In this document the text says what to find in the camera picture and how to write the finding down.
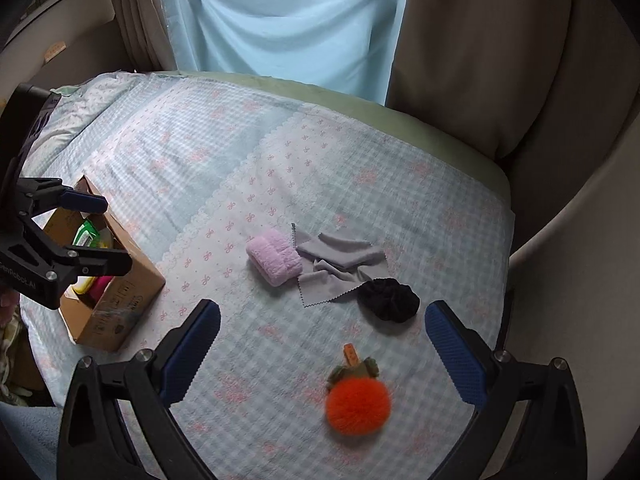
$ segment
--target pom-pom keychain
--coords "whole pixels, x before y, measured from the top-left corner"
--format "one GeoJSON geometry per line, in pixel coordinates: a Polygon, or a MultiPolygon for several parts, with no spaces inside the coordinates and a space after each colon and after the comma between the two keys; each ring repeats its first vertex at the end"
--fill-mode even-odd
{"type": "Polygon", "coordinates": [[[391,400],[376,361],[360,361],[352,344],[344,346],[346,366],[337,366],[327,379],[326,418],[335,431],[357,436],[379,430],[391,413],[391,400]]]}

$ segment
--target wall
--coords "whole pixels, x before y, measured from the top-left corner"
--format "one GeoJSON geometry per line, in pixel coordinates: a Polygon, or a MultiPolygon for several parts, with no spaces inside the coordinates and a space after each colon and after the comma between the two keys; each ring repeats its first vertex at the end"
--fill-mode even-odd
{"type": "Polygon", "coordinates": [[[92,28],[43,66],[29,83],[40,88],[79,85],[105,72],[134,68],[116,20],[92,28]]]}
{"type": "Polygon", "coordinates": [[[41,14],[0,53],[0,99],[31,79],[44,53],[57,41],[70,46],[77,38],[113,19],[111,0],[62,0],[41,14]]]}
{"type": "Polygon", "coordinates": [[[567,359],[590,479],[610,471],[640,425],[638,153],[640,118],[578,195],[511,257],[506,348],[541,364],[567,359]]]}

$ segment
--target pink towel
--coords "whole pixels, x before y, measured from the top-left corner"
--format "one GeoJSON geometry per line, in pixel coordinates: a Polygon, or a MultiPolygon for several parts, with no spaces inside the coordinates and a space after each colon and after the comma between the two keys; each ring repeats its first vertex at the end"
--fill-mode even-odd
{"type": "Polygon", "coordinates": [[[279,286],[302,273],[302,259],[291,240],[276,229],[268,229],[246,243],[246,253],[272,286],[279,286]]]}

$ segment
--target checkered fabric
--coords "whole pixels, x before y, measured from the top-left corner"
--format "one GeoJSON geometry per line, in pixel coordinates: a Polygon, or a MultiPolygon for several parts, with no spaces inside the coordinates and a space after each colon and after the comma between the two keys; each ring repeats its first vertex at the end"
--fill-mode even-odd
{"type": "Polygon", "coordinates": [[[218,478],[423,479],[464,430],[472,408],[420,320],[427,304],[446,300],[492,345],[513,227],[507,206],[466,174],[316,105],[215,80],[123,73],[63,98],[25,172],[68,184],[86,174],[167,278],[111,356],[74,346],[58,313],[23,299],[57,403],[80,356],[105,362],[153,348],[211,298],[220,334],[172,413],[218,478]],[[391,273],[422,301],[415,320],[381,322],[351,296],[304,308],[295,280],[271,288],[244,244],[292,222],[310,233],[348,227],[381,244],[391,273]],[[325,380],[348,342],[376,359],[392,398],[389,421],[369,437],[341,437],[324,420],[325,380]]]}

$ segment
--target orange fluffy ball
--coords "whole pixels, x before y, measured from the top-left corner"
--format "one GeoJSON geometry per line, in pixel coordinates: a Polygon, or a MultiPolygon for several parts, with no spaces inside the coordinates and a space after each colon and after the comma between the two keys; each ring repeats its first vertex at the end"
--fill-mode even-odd
{"type": "Polygon", "coordinates": [[[329,424],[345,435],[364,435],[379,430],[390,413],[391,400],[385,385],[371,378],[341,380],[326,398],[329,424]]]}

